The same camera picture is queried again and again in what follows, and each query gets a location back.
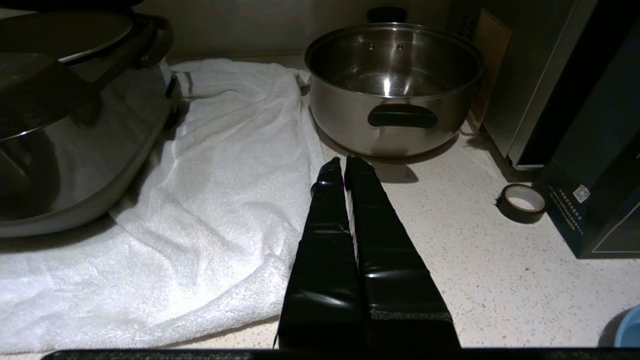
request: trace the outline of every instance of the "qr code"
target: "qr code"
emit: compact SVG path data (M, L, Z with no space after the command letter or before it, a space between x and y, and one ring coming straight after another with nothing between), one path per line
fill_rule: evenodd
M573 196L575 196L576 200L581 204L585 202L590 195L591 193L589 192L589 189L584 185L578 186L578 188L573 192Z

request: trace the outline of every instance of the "roll of tape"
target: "roll of tape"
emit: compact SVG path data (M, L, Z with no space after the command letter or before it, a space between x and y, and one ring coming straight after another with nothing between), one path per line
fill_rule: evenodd
M545 198L530 186L522 184L505 186L495 205L505 217L521 224L537 222L547 209Z

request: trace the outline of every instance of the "countertop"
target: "countertop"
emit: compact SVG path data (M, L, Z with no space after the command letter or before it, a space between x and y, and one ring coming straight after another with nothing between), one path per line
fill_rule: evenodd
M321 140L324 158L339 156L344 168L348 152ZM468 124L435 151L372 164L463 347L595 347L610 320L640 304L640 261L578 260L546 214L531 225L502 216L502 188L530 179L507 168ZM271 318L172 347L271 348L277 325Z

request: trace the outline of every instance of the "white towel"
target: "white towel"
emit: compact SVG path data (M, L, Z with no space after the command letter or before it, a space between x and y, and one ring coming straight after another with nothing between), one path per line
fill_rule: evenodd
M111 217L0 240L0 352L154 347L280 312L322 164L308 74L230 60L173 70L189 112Z

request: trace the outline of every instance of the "blue bowl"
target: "blue bowl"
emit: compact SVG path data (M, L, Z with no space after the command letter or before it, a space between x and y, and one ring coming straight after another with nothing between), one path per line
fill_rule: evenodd
M640 305L631 309L622 319L613 345L615 347L640 347Z

